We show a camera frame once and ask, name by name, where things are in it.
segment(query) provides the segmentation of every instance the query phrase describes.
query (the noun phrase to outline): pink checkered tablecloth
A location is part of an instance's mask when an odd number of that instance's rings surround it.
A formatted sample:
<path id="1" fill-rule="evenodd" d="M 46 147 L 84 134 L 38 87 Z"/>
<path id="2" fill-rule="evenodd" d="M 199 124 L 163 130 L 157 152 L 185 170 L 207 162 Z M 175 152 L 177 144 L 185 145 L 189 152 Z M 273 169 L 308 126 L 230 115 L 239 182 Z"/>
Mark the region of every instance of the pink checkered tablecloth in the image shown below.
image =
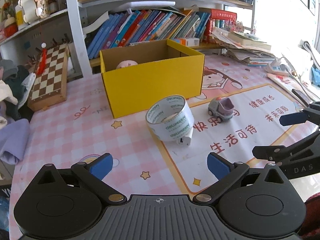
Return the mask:
<path id="1" fill-rule="evenodd" d="M 245 67 L 231 58 L 206 56 L 207 70 L 215 69 L 236 89 L 248 89 L 272 83 L 260 68 Z M 220 94 L 233 93 L 228 88 Z M 210 96 L 207 91 L 202 96 Z M 91 161 L 109 152 L 114 167 L 103 181 L 125 194 L 181 194 L 173 164 L 163 158 L 158 143 L 145 122 L 145 111 L 113 119 L 101 75 L 68 83 L 67 101 L 34 114 L 31 135 L 24 160 L 14 171 L 10 198 L 10 239 L 21 236 L 13 217 L 13 208 L 39 169 L 46 163 L 69 168 L 79 161 Z M 190 98 L 189 105 L 201 101 Z M 291 131 L 282 144 L 290 145 L 310 134 L 314 126 L 306 123 Z"/>

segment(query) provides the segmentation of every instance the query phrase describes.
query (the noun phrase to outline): roll of packing tape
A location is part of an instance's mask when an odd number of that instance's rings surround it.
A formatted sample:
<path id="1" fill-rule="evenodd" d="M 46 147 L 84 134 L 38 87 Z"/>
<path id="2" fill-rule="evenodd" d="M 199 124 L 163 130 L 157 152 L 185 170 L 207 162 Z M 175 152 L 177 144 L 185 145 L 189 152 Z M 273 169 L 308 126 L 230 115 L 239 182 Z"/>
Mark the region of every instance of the roll of packing tape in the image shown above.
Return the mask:
<path id="1" fill-rule="evenodd" d="M 176 141 L 187 135 L 194 118 L 183 96 L 170 96 L 156 102 L 147 112 L 146 121 L 161 141 Z"/>

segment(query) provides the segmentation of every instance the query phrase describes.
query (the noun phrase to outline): purple toy dump bed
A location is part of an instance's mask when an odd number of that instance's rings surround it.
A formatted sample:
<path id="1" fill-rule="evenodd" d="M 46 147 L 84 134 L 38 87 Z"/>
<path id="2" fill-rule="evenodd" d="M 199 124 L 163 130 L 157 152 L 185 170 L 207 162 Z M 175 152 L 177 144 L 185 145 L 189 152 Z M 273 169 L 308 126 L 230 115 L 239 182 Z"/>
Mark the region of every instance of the purple toy dump bed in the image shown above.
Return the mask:
<path id="1" fill-rule="evenodd" d="M 224 98 L 219 101 L 218 111 L 223 115 L 231 115 L 235 106 L 230 98 Z"/>

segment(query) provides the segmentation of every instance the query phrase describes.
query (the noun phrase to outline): wooden chessboard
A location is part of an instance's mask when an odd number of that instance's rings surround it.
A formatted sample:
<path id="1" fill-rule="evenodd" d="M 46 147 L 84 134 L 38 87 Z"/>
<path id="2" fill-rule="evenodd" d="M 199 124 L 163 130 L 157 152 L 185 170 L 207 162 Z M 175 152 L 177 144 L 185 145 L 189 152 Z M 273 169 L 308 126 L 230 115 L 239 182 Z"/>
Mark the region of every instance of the wooden chessboard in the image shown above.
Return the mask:
<path id="1" fill-rule="evenodd" d="M 47 51 L 44 72 L 37 75 L 29 94 L 28 107 L 33 111 L 55 105 L 67 99 L 67 72 L 69 48 L 67 44 L 58 45 Z M 42 57 L 36 63 L 39 67 Z"/>

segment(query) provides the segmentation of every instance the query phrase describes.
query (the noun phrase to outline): flower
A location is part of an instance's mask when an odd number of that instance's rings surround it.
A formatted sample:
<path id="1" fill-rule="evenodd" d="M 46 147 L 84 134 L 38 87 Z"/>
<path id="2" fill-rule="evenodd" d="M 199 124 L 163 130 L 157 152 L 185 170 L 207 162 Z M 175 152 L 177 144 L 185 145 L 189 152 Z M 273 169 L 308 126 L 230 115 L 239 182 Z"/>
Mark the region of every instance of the flower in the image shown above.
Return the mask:
<path id="1" fill-rule="evenodd" d="M 2 6 L 2 8 L 5 10 L 5 9 L 9 8 L 9 6 L 10 6 L 10 3 L 9 3 L 9 2 L 6 2 L 6 3 Z"/>

